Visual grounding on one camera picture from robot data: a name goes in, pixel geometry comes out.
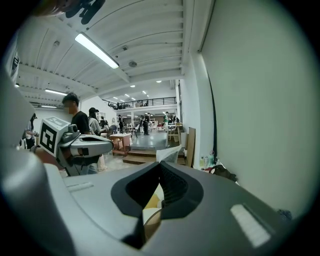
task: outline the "white ceiling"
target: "white ceiling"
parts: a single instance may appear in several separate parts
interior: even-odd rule
[[[131,97],[138,100],[156,99],[156,98],[167,98],[176,97],[176,90],[171,89],[170,81],[157,82],[142,82],[136,84],[134,88],[126,87],[118,90],[114,90],[110,93],[100,96],[103,100],[110,101],[113,103],[122,103],[122,101],[132,101]]]
[[[145,91],[156,94],[155,80],[181,76],[183,9],[182,0],[107,0],[87,25],[81,24],[79,14],[69,19],[64,14],[31,17],[18,36],[19,90],[31,102],[54,106],[61,105],[62,96],[45,93],[46,88],[105,98],[112,91],[121,96],[120,89],[141,83]],[[78,44],[75,37],[80,32],[111,55],[119,68],[111,69]],[[137,67],[129,67],[130,61]]]

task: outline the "white box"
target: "white box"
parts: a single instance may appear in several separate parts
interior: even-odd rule
[[[39,146],[50,155],[57,157],[57,145],[68,131],[69,122],[55,116],[42,119],[39,133]]]

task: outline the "black railing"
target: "black railing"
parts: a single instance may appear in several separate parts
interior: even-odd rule
[[[110,108],[113,108],[114,110],[124,110],[124,109],[140,108],[140,107],[177,104],[176,97],[148,98],[148,99],[127,101],[122,103],[113,103],[105,99],[103,99],[103,101],[105,101],[105,103],[108,104],[108,106]]]

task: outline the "balcony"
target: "balcony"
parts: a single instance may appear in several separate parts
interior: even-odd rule
[[[123,103],[113,103],[108,100],[103,99],[105,103],[116,110],[117,112],[133,111],[133,110],[152,110],[152,109],[167,109],[172,107],[177,107],[176,97],[166,97],[166,98],[148,98],[134,101],[126,101]]]

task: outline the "gray floor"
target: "gray floor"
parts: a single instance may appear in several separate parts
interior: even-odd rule
[[[166,149],[167,133],[165,131],[149,131],[149,135],[137,133],[138,138],[132,137],[132,150],[164,150]],[[179,146],[173,139],[169,140],[168,148]]]

